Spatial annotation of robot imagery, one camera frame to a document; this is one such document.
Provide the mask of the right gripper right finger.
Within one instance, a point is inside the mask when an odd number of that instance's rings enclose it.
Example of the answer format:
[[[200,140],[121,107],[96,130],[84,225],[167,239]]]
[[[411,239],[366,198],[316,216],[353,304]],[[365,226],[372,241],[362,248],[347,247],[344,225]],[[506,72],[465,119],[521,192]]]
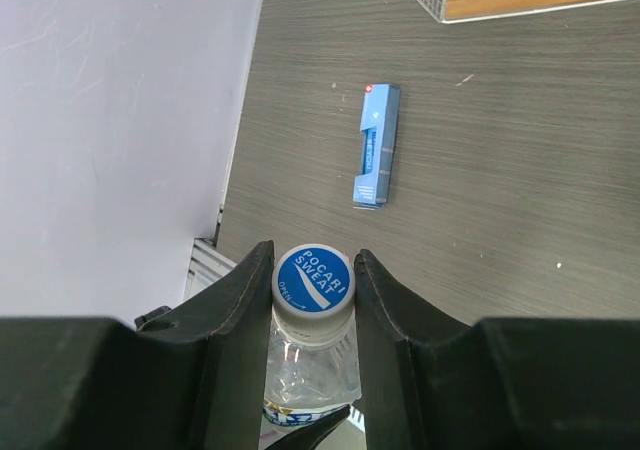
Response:
[[[491,317],[467,325],[354,261],[371,449],[635,449],[639,324]]]

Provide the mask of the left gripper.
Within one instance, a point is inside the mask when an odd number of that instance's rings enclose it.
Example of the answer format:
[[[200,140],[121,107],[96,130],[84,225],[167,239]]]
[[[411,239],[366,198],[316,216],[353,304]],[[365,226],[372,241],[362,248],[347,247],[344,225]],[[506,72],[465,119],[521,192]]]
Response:
[[[351,406],[331,410],[311,423],[292,427],[275,424],[262,435],[263,449],[312,450],[318,446],[351,415]]]

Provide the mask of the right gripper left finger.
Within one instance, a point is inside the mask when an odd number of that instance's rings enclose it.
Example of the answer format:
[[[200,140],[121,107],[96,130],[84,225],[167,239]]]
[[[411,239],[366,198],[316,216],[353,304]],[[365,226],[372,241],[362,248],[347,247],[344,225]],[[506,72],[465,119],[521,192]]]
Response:
[[[111,318],[1,322],[5,449],[254,449],[274,245],[132,329]]]

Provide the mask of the small blue-label water bottle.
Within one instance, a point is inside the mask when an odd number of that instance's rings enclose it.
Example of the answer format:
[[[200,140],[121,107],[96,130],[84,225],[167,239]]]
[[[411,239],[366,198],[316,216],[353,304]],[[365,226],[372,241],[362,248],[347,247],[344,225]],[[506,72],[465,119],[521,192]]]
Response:
[[[312,347],[271,325],[263,416],[276,429],[297,430],[361,396],[355,325],[336,342]]]

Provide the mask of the blue white bottle cap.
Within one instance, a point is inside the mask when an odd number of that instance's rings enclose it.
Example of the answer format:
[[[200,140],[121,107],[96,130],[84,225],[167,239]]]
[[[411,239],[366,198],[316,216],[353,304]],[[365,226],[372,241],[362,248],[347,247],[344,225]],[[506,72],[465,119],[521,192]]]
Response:
[[[303,244],[277,262],[273,315],[286,337],[309,348],[339,342],[353,324],[355,273],[348,258],[324,244]]]

